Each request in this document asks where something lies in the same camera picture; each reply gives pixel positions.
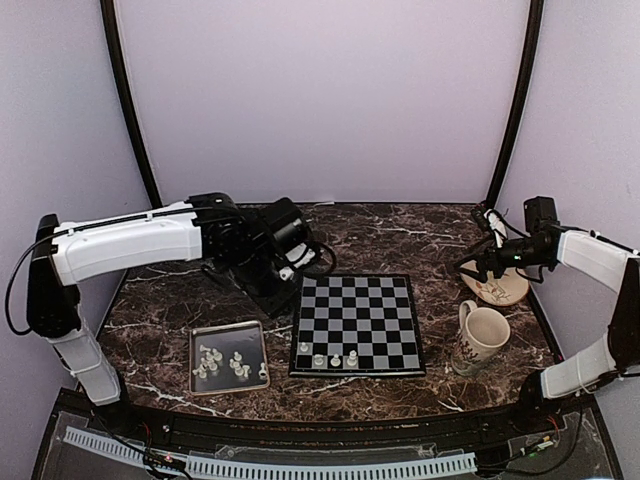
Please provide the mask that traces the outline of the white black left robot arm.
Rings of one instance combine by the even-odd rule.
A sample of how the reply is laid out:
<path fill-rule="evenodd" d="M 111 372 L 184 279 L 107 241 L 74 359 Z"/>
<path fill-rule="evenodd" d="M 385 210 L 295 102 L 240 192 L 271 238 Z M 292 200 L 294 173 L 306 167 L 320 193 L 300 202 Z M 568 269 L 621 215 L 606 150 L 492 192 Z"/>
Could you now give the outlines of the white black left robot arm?
<path fill-rule="evenodd" d="M 101 417 L 120 436 L 141 427 L 119 379 L 81 316 L 80 282 L 167 261 L 208 260 L 254 298 L 280 295 L 313 257 L 311 233 L 287 197 L 240 208 L 223 193 L 200 194 L 141 213 L 89 222 L 41 218 L 27 263 L 25 334 L 47 340 Z"/>

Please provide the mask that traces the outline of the black grey chessboard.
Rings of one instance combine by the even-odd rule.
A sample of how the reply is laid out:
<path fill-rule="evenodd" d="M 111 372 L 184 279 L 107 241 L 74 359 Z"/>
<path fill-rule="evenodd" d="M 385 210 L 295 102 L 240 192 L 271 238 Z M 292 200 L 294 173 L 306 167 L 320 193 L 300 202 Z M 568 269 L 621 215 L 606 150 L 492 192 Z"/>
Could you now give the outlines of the black grey chessboard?
<path fill-rule="evenodd" d="M 299 345 L 309 345 L 306 353 Z M 358 366 L 346 360 L 351 350 Z M 312 368 L 314 354 L 326 367 Z M 334 354 L 342 365 L 333 367 Z M 406 274 L 331 274 L 301 280 L 293 315 L 289 375 L 299 378 L 422 377 L 426 374 L 418 316 Z"/>

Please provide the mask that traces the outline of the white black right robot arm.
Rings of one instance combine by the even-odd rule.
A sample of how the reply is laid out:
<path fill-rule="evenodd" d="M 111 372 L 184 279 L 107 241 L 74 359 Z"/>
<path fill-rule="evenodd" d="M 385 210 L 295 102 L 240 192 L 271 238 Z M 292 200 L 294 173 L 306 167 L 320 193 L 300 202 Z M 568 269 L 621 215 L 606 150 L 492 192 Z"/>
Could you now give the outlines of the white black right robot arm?
<path fill-rule="evenodd" d="M 480 283 L 501 277 L 509 268 L 553 270 L 561 265 L 580 272 L 601 285 L 589 288 L 591 298 L 577 313 L 603 313 L 596 295 L 608 290 L 611 307 L 608 322 L 591 320 L 603 333 L 594 342 L 544 370 L 528 375 L 522 384 L 510 424 L 521 434 L 534 432 L 549 412 L 564 399 L 593 394 L 639 364 L 639 252 L 615 243 L 594 231 L 563 227 L 555 222 L 531 230 L 527 236 L 500 239 L 482 251 L 475 250 L 456 261 L 453 269 Z"/>

